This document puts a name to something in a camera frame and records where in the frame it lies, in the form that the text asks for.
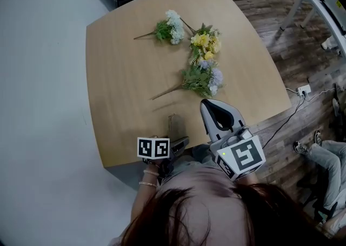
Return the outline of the person's left forearm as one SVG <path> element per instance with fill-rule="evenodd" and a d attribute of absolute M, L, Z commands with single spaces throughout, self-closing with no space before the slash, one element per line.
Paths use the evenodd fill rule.
<path fill-rule="evenodd" d="M 158 184 L 159 177 L 159 166 L 161 165 L 162 160 L 150 161 L 147 167 L 144 169 L 144 175 L 141 181 L 149 182 L 152 184 Z M 147 201 L 156 193 L 157 188 L 149 187 L 147 185 L 139 185 L 135 201 L 132 205 L 131 210 L 131 223 L 141 214 L 144 206 Z"/>

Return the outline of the purple artificial flower bouquet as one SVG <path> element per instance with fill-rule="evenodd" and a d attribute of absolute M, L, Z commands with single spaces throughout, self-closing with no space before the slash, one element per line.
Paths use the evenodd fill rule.
<path fill-rule="evenodd" d="M 154 96 L 151 100 L 176 90 L 190 90 L 204 98 L 213 98 L 223 85 L 223 74 L 213 59 L 200 60 L 182 70 L 180 84 Z"/>

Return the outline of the yellow artificial flower bouquet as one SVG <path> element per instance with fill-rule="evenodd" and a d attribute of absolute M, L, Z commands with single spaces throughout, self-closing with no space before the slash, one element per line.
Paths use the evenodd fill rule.
<path fill-rule="evenodd" d="M 213 61 L 215 55 L 221 49 L 221 32 L 213 28 L 212 25 L 206 26 L 204 23 L 198 30 L 194 30 L 184 20 L 182 22 L 191 31 L 190 50 L 191 56 L 189 64 L 198 64 L 200 61 Z"/>

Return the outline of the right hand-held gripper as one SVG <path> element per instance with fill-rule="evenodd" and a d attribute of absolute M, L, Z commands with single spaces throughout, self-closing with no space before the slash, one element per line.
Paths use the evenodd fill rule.
<path fill-rule="evenodd" d="M 219 100 L 203 99 L 200 112 L 206 133 L 213 142 L 210 150 L 214 161 L 230 180 L 253 173 L 266 162 L 260 139 L 243 127 L 244 118 L 235 107 Z M 224 136 L 237 128 L 240 128 L 237 132 Z"/>

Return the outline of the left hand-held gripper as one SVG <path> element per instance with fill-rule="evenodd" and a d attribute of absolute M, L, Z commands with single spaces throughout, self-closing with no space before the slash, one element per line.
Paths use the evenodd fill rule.
<path fill-rule="evenodd" d="M 176 141 L 169 138 L 137 138 L 137 157 L 146 164 L 158 167 L 159 178 L 165 178 L 173 170 L 173 163 L 185 151 L 189 144 L 189 137 L 182 137 Z"/>

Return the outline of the person's light shirt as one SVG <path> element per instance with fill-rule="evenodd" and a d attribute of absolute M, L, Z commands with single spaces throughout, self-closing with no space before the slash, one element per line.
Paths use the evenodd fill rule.
<path fill-rule="evenodd" d="M 236 184 L 209 157 L 205 163 L 184 161 L 174 167 L 158 189 L 165 192 L 170 189 L 189 189 L 194 195 L 213 195 L 229 197 Z"/>

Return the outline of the long white desk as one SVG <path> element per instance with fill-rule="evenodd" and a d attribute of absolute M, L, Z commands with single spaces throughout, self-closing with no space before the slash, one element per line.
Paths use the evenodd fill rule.
<path fill-rule="evenodd" d="M 298 8 L 301 6 L 304 0 L 295 0 L 293 6 L 291 7 L 289 13 L 286 18 L 280 25 L 281 30 L 285 30 L 285 28 L 293 21 L 294 15 L 297 12 Z M 342 34 L 341 30 L 335 23 L 332 16 L 327 12 L 327 9 L 322 4 L 320 0 L 306 0 L 312 5 L 312 10 L 308 13 L 305 20 L 301 24 L 301 28 L 304 28 L 306 24 L 312 19 L 315 14 L 318 14 L 324 22 L 327 24 L 332 36 L 334 37 L 338 48 L 341 52 L 341 56 L 346 59 L 346 38 Z"/>

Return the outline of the white artificial flower bouquet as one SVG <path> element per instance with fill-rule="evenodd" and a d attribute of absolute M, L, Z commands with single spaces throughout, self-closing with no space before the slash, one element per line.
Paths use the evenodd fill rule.
<path fill-rule="evenodd" d="M 154 31 L 135 37 L 134 39 L 146 36 L 154 36 L 158 41 L 167 41 L 172 45 L 178 45 L 184 38 L 185 32 L 180 15 L 174 10 L 165 12 L 166 19 L 156 24 Z"/>

